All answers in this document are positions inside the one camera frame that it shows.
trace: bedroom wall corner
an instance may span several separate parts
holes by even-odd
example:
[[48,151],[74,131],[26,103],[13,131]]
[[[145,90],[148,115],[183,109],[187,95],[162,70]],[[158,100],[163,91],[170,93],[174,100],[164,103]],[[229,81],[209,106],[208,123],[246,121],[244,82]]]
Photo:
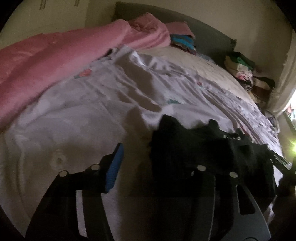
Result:
[[[292,26],[272,0],[121,0],[167,8],[198,19],[230,38],[262,75],[277,81],[290,47]],[[86,27],[111,21],[116,0],[90,0]]]

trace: black cloth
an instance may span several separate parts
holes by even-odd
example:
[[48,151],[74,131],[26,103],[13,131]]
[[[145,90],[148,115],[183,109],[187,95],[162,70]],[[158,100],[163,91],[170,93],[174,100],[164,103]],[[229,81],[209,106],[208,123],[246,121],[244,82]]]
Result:
[[236,172],[255,198],[272,200],[275,196],[267,145],[252,143],[240,129],[224,132],[214,120],[200,128],[186,129],[175,118],[164,115],[150,144],[158,196],[190,196],[192,172],[197,165],[222,176]]
[[237,82],[244,88],[244,90],[249,93],[250,91],[252,91],[252,88],[254,86],[253,80],[240,80],[238,78],[236,78],[235,76],[233,76]]

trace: green clothing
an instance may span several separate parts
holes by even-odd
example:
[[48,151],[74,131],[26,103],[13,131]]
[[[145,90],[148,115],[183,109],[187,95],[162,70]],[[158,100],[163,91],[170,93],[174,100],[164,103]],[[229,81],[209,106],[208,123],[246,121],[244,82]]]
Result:
[[255,68],[255,63],[252,60],[249,60],[247,57],[245,57],[243,54],[238,53],[238,52],[232,52],[229,55],[231,61],[238,63],[238,64],[243,64],[244,66],[247,66],[251,71]]

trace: gray headboard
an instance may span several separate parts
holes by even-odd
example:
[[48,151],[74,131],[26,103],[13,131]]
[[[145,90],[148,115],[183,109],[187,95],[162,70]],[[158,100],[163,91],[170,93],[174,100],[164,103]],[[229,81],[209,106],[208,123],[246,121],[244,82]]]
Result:
[[225,55],[234,50],[236,40],[229,38],[217,29],[186,16],[165,8],[145,4],[116,2],[115,13],[112,20],[132,20],[145,13],[151,13],[163,23],[184,22],[195,35],[196,50],[210,56],[217,65],[224,67]]

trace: metal bolt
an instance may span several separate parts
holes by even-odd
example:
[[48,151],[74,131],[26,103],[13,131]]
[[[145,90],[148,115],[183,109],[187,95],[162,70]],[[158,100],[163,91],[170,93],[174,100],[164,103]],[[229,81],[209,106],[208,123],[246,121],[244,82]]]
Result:
[[203,165],[198,165],[197,166],[197,169],[199,170],[199,171],[205,171],[207,168],[205,167],[205,166],[203,166]]
[[100,165],[99,164],[94,164],[94,165],[91,166],[91,169],[93,171],[99,170],[100,169]]
[[65,177],[65,176],[67,176],[68,175],[68,172],[67,171],[61,171],[60,173],[59,173],[59,176],[60,177]]
[[233,177],[233,178],[237,178],[237,177],[238,177],[238,175],[237,175],[236,172],[230,172],[230,173],[229,173],[229,176],[231,176],[231,177]]

